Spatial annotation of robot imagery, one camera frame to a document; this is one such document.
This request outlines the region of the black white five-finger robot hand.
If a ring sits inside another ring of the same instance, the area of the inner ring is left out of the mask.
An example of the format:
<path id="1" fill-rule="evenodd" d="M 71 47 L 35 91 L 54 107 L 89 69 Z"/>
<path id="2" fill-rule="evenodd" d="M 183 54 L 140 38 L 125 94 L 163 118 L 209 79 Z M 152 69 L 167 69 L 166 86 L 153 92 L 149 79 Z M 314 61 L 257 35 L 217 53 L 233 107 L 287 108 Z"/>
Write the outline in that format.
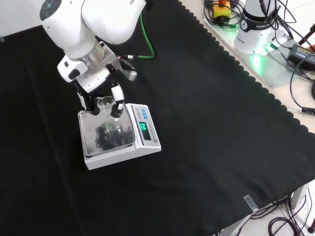
<path id="1" fill-rule="evenodd" d="M 110 80 L 110 70 L 107 67 L 103 67 L 96 72 L 92 72 L 82 61 L 74 61 L 67 56 L 63 57 L 57 69 L 67 83 L 73 83 L 76 86 L 83 111 L 96 115 L 95 96 L 93 93 Z M 124 93 L 118 82 L 111 80 L 110 86 L 114 99 L 110 116 L 120 118 L 124 110 Z"/>

